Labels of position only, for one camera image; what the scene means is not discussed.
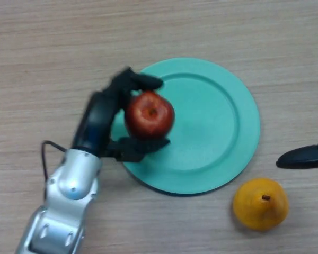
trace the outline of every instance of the yellow pear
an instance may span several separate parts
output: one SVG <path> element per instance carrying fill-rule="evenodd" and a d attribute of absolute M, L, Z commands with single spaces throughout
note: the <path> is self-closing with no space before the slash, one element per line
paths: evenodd
<path fill-rule="evenodd" d="M 289 201 L 286 192 L 276 181 L 254 178 L 237 190 L 233 211 L 244 226 L 266 231 L 285 220 L 289 212 Z"/>

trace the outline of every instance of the robotic hand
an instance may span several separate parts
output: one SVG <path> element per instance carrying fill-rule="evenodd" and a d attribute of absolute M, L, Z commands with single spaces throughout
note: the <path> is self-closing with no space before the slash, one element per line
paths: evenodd
<path fill-rule="evenodd" d="M 45 175 L 45 200 L 31 216 L 15 254 L 77 254 L 84 239 L 88 206 L 99 189 L 98 175 L 102 157 L 117 161 L 139 162 L 148 153 L 170 143 L 168 139 L 139 141 L 110 138 L 115 115 L 125 110 L 133 90 L 155 90 L 162 80 L 137 74 L 127 68 L 113 77 L 108 88 L 95 92 L 83 114 L 71 148 L 45 141 L 42 164 Z M 48 177 L 45 144 L 65 153 L 55 172 Z"/>

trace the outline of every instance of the red apple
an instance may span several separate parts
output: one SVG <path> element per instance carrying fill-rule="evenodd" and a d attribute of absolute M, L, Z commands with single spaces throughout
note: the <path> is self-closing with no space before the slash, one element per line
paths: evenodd
<path fill-rule="evenodd" d="M 129 134 L 142 140 L 164 138 L 173 122 L 174 109 L 171 103 L 151 91 L 133 98 L 125 112 Z"/>

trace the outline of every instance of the pear stem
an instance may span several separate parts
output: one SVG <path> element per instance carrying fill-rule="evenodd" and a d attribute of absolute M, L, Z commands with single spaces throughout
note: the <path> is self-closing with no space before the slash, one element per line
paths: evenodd
<path fill-rule="evenodd" d="M 269 196 L 269 195 L 262 195 L 262 196 L 261 196 L 261 199 L 266 200 L 266 201 L 269 201 L 269 200 L 271 199 L 271 196 Z"/>

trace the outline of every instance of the black object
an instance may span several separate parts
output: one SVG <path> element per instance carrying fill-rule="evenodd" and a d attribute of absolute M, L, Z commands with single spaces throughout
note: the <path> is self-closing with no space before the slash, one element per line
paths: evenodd
<path fill-rule="evenodd" d="M 137 74 L 130 67 L 118 73 L 113 77 L 109 87 L 101 92 L 95 92 L 91 96 L 71 148 L 89 152 L 97 157 L 116 155 L 119 159 L 122 157 L 131 159 L 125 154 L 126 152 L 133 153 L 127 142 L 123 144 L 126 148 L 122 148 L 122 143 L 119 143 L 119 153 L 116 152 L 116 144 L 111 143 L 110 135 L 114 117 L 120 110 L 125 110 L 128 107 L 133 90 L 155 90 L 162 85 L 161 79 Z M 140 141 L 136 142 L 138 147 L 143 145 Z M 157 147 L 157 150 L 162 148 L 162 146 L 155 145 L 159 141 L 148 141 L 146 145 L 149 146 L 151 142 L 154 147 Z M 164 139 L 161 143 L 168 144 L 170 142 Z"/>
<path fill-rule="evenodd" d="M 277 167 L 288 169 L 318 168 L 318 145 L 301 147 L 289 151 L 277 160 Z"/>

